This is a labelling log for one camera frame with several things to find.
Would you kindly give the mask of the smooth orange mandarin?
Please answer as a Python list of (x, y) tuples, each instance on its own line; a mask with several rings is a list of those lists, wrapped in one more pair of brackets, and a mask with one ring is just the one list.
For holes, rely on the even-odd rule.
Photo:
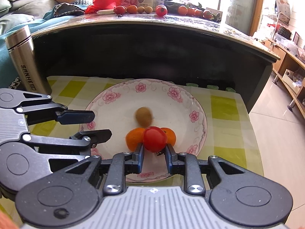
[(133, 152), (137, 146), (143, 141), (144, 128), (135, 128), (129, 131), (125, 137), (128, 149)]

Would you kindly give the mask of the orange mandarin with stem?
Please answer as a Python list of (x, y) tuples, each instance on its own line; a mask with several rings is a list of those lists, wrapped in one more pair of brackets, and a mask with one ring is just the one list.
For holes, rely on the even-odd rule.
[(175, 132), (170, 128), (161, 128), (161, 130), (166, 134), (167, 144), (170, 144), (170, 145), (174, 146), (175, 143), (176, 143)]

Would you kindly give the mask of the red tomato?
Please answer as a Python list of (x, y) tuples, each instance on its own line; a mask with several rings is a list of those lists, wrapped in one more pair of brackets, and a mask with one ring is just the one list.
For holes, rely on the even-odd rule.
[(159, 127), (148, 127), (143, 133), (143, 145), (150, 152), (162, 151), (167, 142), (168, 138), (165, 132)]
[(158, 5), (156, 7), (156, 15), (159, 17), (164, 17), (168, 14), (167, 7), (165, 5)]

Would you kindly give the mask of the brown kiwi fruit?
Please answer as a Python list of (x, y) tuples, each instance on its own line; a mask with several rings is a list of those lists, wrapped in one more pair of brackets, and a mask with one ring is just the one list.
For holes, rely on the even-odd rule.
[(152, 124), (152, 116), (151, 110), (147, 107), (141, 107), (135, 113), (135, 119), (142, 128), (147, 128)]

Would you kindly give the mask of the green white checkered cloth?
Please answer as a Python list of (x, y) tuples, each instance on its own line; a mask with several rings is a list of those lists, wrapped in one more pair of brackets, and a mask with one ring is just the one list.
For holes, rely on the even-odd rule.
[[(123, 80), (99, 77), (48, 77), (55, 102), (67, 105), (69, 109), (82, 110), (103, 90)], [(190, 144), (189, 153), (198, 153), (198, 159), (207, 159), (218, 155), (245, 169), (264, 175), (261, 155), (250, 123), (248, 111), (239, 94), (220, 90), (207, 90), (197, 87), (183, 87), (190, 92), (203, 107), (207, 117), (207, 139), (203, 149), (196, 150)], [(30, 126), (30, 132), (39, 136), (68, 138), (79, 131), (79, 125), (61, 125), (50, 121)], [(182, 177), (175, 175), (167, 179), (154, 179), (151, 172), (140, 175), (147, 181), (157, 181), (153, 185), (180, 185)], [(14, 207), (14, 202), (1, 198), (1, 211), (17, 225), (21, 220)]]

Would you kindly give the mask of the white plate pink flowers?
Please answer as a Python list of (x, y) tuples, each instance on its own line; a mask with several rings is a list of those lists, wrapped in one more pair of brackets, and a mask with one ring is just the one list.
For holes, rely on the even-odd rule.
[(200, 103), (184, 88), (154, 79), (113, 85), (87, 106), (95, 118), (80, 131), (110, 129), (112, 136), (91, 152), (110, 159), (131, 152), (148, 127), (158, 128), (147, 142), (167, 138), (176, 152), (198, 155), (207, 138), (207, 118)]

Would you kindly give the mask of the stainless steel thermos flask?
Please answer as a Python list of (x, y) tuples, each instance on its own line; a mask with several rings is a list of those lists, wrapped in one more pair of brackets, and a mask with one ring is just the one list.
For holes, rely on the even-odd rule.
[(35, 49), (28, 25), (5, 39), (9, 56), (25, 89), (29, 92), (50, 95), (51, 86), (42, 76), (35, 60)]

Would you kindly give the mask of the dark coffee table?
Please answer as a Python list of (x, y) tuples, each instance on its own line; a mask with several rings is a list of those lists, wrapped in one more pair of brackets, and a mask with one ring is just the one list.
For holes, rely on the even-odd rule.
[(159, 79), (232, 88), (251, 110), (278, 56), (224, 23), (167, 15), (82, 15), (32, 34), (43, 76)]

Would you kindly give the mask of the wooden tv cabinet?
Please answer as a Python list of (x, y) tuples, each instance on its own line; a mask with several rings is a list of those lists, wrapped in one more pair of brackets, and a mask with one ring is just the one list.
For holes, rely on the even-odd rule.
[(280, 57), (272, 67), (275, 73), (272, 82), (274, 84), (277, 84), (278, 81), (282, 82), (292, 97), (287, 108), (292, 112), (293, 108), (297, 106), (304, 117), (304, 63), (285, 47), (270, 39), (266, 39), (264, 45)]

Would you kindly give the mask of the red tomato on table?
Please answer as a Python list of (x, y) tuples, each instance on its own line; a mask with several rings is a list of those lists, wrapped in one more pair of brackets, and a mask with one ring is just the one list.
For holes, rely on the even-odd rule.
[(164, 17), (168, 14), (167, 7), (165, 5), (158, 5), (156, 7), (156, 15), (159, 17)]

